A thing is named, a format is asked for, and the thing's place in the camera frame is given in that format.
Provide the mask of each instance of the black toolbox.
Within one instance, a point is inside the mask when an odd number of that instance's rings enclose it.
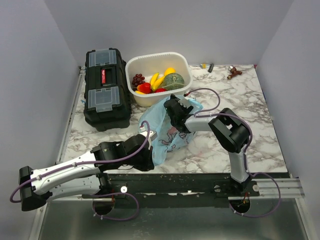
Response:
[[[126,62],[116,48],[92,50],[85,61],[85,121],[102,132],[130,125]]]

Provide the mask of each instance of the yellow object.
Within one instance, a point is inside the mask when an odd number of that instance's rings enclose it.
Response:
[[[145,93],[143,93],[143,92],[141,92],[141,91],[135,91],[137,94],[145,94]]]
[[[157,72],[156,74],[154,74],[150,80],[150,85],[152,86],[155,81],[157,80],[157,78],[159,77],[159,73]]]
[[[168,67],[164,72],[164,76],[167,76],[168,74],[173,74],[175,72],[176,70],[173,67]]]
[[[163,83],[165,79],[165,76],[160,77],[159,79],[157,79],[153,85],[151,85],[151,89],[152,91],[155,91],[158,89],[158,87]]]

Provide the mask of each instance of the marble table top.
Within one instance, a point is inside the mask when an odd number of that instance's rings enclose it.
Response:
[[[253,65],[235,66],[243,74],[227,80],[228,66],[214,66],[212,73],[191,66],[193,85],[191,89],[212,88],[220,97],[221,104],[216,112],[230,108],[247,121],[253,131],[252,144],[247,150],[248,167],[251,172],[287,172],[285,161],[276,137],[272,120]],[[63,161],[76,158],[101,142],[125,141],[138,133],[138,121],[146,107],[132,105],[130,126],[126,129],[110,129],[98,132],[85,121],[85,83],[82,83],[74,120]],[[217,104],[217,97],[209,91],[195,92],[196,100],[204,109]],[[212,132],[197,132],[189,145],[168,152],[162,165],[149,172],[111,170],[109,173],[229,173],[230,162],[225,151]]]

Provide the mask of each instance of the blue plastic bag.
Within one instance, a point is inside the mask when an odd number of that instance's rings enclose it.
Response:
[[[171,125],[170,117],[164,107],[164,103],[169,99],[170,96],[149,107],[139,120],[139,126],[142,121],[146,120],[150,125],[150,130],[157,133],[157,138],[152,141],[152,161],[155,166],[164,163],[167,152],[186,146],[194,138],[194,133],[178,132]],[[192,114],[203,109],[201,103],[192,99],[189,99],[189,102],[193,106]]]

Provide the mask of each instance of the bunch of grapes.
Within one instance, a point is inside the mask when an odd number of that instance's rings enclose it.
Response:
[[[145,77],[142,76],[142,74],[136,74],[134,77],[133,77],[133,81],[132,81],[132,86],[133,87],[138,87],[138,85],[140,84],[144,84],[145,83]]]

